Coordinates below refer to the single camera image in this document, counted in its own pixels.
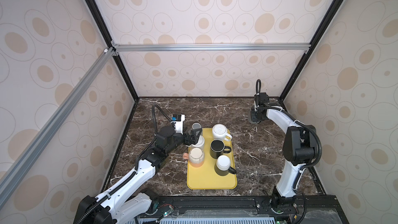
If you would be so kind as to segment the black mug white base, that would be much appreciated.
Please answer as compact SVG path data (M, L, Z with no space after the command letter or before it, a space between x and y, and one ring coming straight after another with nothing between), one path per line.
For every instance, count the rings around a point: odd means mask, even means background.
M215 172L219 176L226 176L228 174L236 175L236 170L231 167L231 160L226 155L221 155L218 157L215 164Z

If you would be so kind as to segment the large grey mug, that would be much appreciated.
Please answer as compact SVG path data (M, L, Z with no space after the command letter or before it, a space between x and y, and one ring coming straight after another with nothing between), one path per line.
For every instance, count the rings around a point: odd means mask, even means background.
M258 122L254 119L252 112L250 112L248 115L248 121L252 124L258 124Z

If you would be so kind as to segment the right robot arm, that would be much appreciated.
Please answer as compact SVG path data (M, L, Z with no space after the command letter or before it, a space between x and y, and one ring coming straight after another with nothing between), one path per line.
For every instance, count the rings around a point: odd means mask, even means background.
M307 168L315 166L322 155L322 145L312 125L305 125L290 115L279 103L271 102L265 92L256 92L250 121L271 120L285 133L285 165L274 187L270 205L274 211L293 205L298 183Z

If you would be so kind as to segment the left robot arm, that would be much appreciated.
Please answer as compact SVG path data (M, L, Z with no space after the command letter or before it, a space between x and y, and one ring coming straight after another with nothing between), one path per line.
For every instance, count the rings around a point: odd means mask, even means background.
M96 197L86 196L78 205L75 224L125 224L147 212L154 201L149 193L129 197L164 167L169 154L180 145L197 144L202 129L178 133L173 126L162 127L122 179Z

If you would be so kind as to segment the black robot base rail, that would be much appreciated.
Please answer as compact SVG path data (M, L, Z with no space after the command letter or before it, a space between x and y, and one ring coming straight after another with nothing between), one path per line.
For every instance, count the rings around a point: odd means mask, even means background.
M269 196L156 197L151 208L126 224L346 224L336 196L298 196L293 205L274 211ZM174 211L160 218L158 207Z

